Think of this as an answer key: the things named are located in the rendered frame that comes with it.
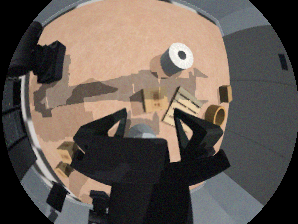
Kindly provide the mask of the tan rectangular block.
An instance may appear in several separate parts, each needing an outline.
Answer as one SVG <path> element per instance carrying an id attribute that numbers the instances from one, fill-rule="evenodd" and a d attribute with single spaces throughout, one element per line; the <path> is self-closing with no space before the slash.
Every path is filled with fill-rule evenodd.
<path id="1" fill-rule="evenodd" d="M 231 85 L 222 85 L 222 86 L 219 87 L 220 102 L 229 103 L 232 101 Z"/>

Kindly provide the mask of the small square wooden pallet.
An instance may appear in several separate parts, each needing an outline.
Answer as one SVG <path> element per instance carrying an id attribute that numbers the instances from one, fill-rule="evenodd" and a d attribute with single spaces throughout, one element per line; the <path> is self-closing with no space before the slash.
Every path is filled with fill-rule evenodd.
<path id="1" fill-rule="evenodd" d="M 178 103 L 176 101 L 178 101 Z M 179 102 L 181 104 L 185 105 L 185 107 L 180 105 Z M 192 114 L 192 115 L 198 117 L 198 114 L 199 114 L 202 106 L 203 106 L 203 103 L 200 100 L 198 100 L 195 96 L 193 96 L 191 93 L 189 93 L 183 87 L 178 86 L 175 96 L 174 96 L 173 100 L 171 100 L 171 102 L 169 104 L 169 108 L 168 108 L 166 114 L 164 114 L 162 121 L 175 126 L 174 119 L 171 118 L 171 116 L 173 117 L 173 113 L 174 113 L 173 108 L 181 109 L 189 114 Z M 188 110 L 188 108 L 191 109 L 192 111 L 194 111 L 194 113 L 192 111 Z M 183 123 L 181 123 L 181 124 L 184 128 L 184 131 L 186 131 L 186 132 L 191 131 L 191 129 L 187 125 L 185 125 Z"/>

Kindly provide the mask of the tan cardboard carton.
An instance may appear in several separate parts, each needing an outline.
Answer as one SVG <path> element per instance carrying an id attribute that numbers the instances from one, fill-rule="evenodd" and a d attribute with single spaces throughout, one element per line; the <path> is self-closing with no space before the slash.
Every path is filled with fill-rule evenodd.
<path id="1" fill-rule="evenodd" d="M 57 168 L 58 167 L 58 168 Z M 56 169 L 57 168 L 57 169 Z M 56 166 L 54 169 L 63 179 L 68 178 L 69 175 L 71 174 L 73 168 L 70 167 L 68 163 L 64 163 L 61 161 L 59 164 Z"/>
<path id="2" fill-rule="evenodd" d="M 146 113 L 168 109 L 166 86 L 141 89 L 140 92 L 143 110 Z"/>
<path id="3" fill-rule="evenodd" d="M 64 163 L 71 164 L 78 147 L 75 142 L 64 141 L 56 150 Z"/>

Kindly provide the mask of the brown open cylinder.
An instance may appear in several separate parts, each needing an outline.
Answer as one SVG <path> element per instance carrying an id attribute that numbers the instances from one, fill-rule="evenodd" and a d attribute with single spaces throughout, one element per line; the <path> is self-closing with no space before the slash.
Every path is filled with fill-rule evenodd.
<path id="1" fill-rule="evenodd" d="M 219 125 L 220 127 L 223 125 L 225 117 L 226 110 L 223 106 L 210 105 L 205 112 L 205 120 Z"/>

